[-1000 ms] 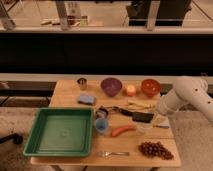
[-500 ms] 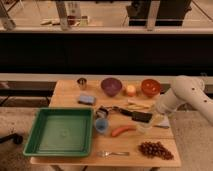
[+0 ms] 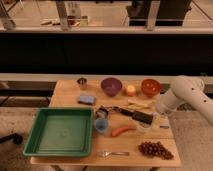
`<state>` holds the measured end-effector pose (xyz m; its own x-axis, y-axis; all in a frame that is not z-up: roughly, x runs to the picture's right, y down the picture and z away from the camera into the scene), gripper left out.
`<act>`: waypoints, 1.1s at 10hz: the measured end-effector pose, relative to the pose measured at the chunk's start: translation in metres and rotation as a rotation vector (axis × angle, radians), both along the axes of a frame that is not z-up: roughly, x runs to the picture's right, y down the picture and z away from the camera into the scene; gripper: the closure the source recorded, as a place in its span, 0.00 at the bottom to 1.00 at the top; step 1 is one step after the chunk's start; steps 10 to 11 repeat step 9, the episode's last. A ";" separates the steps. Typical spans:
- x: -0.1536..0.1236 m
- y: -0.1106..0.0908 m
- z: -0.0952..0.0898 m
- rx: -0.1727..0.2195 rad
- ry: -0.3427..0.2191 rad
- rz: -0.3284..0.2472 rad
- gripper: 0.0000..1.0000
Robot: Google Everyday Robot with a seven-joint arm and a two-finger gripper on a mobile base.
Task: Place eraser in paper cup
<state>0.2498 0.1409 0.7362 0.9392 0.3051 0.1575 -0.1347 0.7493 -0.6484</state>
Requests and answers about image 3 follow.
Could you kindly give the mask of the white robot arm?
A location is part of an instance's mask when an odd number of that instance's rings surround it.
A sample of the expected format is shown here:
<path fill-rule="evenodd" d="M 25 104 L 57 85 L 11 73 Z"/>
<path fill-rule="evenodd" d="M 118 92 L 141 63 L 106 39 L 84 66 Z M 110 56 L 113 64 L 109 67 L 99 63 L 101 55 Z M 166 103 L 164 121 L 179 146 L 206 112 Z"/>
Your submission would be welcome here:
<path fill-rule="evenodd" d="M 155 105 L 156 112 L 168 116 L 181 104 L 188 103 L 213 125 L 213 100 L 204 93 L 202 79 L 191 76 L 176 76 L 170 88 L 161 95 Z"/>

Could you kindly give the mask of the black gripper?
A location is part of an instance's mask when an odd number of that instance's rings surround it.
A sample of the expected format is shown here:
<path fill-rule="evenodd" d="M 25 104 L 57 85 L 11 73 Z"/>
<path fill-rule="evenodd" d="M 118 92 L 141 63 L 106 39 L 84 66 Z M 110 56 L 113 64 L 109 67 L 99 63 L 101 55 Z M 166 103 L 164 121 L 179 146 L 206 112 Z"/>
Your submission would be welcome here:
<path fill-rule="evenodd" d="M 96 111 L 96 117 L 107 119 L 109 114 L 113 113 L 115 111 L 116 111 L 115 107 L 100 106 Z M 152 121 L 154 118 L 153 115 L 149 115 L 149 114 L 139 112 L 139 111 L 129 111 L 129 110 L 123 109 L 123 108 L 118 108 L 117 111 L 123 115 L 130 116 L 132 119 L 134 119 L 136 121 L 143 122 L 143 123 L 146 123 L 149 125 L 152 124 Z"/>

